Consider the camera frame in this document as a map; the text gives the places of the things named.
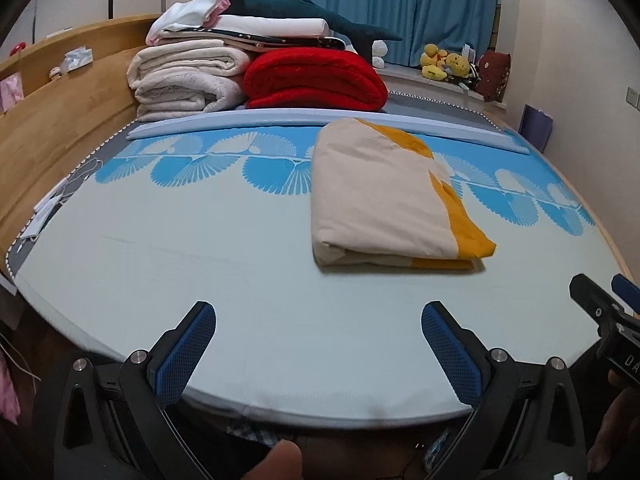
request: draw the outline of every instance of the metal screw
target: metal screw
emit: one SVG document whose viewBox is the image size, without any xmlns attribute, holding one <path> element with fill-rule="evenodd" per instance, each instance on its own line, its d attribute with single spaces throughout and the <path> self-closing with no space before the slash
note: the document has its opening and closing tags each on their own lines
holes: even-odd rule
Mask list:
<svg viewBox="0 0 640 480">
<path fill-rule="evenodd" d="M 493 359 L 494 361 L 503 363 L 507 360 L 507 357 L 509 357 L 509 355 L 502 348 L 494 348 L 493 350 L 491 350 L 491 359 Z"/>
<path fill-rule="evenodd" d="M 86 359 L 84 357 L 81 357 L 74 362 L 74 370 L 76 372 L 81 372 L 85 368 L 86 368 Z"/>
<path fill-rule="evenodd" d="M 564 369 L 564 361 L 562 361 L 562 359 L 559 358 L 559 357 L 553 357 L 551 359 L 551 365 L 556 370 L 563 370 Z"/>
<path fill-rule="evenodd" d="M 146 359 L 146 352 L 144 350 L 136 350 L 131 354 L 131 362 L 139 365 Z"/>
</svg>

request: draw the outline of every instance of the light switch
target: light switch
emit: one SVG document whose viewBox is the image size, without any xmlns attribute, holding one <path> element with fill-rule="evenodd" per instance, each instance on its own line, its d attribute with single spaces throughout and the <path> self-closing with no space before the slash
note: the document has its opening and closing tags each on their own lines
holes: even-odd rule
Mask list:
<svg viewBox="0 0 640 480">
<path fill-rule="evenodd" d="M 631 86 L 626 89 L 626 102 L 632 105 L 633 108 L 638 106 L 638 92 Z"/>
</svg>

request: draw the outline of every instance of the human hand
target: human hand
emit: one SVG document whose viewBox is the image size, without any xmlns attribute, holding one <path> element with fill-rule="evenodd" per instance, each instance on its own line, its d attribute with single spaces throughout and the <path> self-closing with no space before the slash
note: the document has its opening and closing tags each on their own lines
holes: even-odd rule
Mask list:
<svg viewBox="0 0 640 480">
<path fill-rule="evenodd" d="M 629 437 L 640 431 L 640 388 L 626 386 L 611 371 L 609 382 L 624 389 L 605 413 L 596 441 L 587 453 L 588 471 L 592 472 L 602 471 Z"/>
<path fill-rule="evenodd" d="M 281 440 L 242 480 L 300 480 L 302 452 L 289 440 Z"/>
</svg>

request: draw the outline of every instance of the window sill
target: window sill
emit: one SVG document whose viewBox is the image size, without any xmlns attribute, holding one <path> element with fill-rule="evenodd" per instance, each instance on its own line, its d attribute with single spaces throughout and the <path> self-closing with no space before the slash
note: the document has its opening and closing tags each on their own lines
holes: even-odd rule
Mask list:
<svg viewBox="0 0 640 480">
<path fill-rule="evenodd" d="M 384 77 L 393 77 L 397 79 L 404 79 L 405 81 L 413 81 L 416 83 L 424 84 L 427 86 L 436 87 L 446 92 L 453 92 L 455 94 L 463 94 L 469 98 L 480 101 L 484 106 L 495 106 L 501 110 L 506 110 L 507 107 L 504 103 L 496 101 L 485 103 L 484 98 L 477 92 L 466 91 L 457 85 L 452 83 L 443 83 L 442 81 L 433 81 L 422 77 L 422 73 L 417 68 L 409 68 L 407 66 L 394 65 L 391 63 L 385 63 L 384 68 L 375 69 L 378 74 Z"/>
</svg>

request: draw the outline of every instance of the brown pillow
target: brown pillow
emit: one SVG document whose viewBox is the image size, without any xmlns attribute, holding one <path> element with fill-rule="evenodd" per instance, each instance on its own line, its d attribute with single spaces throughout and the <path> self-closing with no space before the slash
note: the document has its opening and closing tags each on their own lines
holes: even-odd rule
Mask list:
<svg viewBox="0 0 640 480">
<path fill-rule="evenodd" d="M 511 70 L 511 54 L 487 50 L 478 60 L 480 81 L 476 85 L 485 101 L 496 101 L 504 92 Z"/>
</svg>

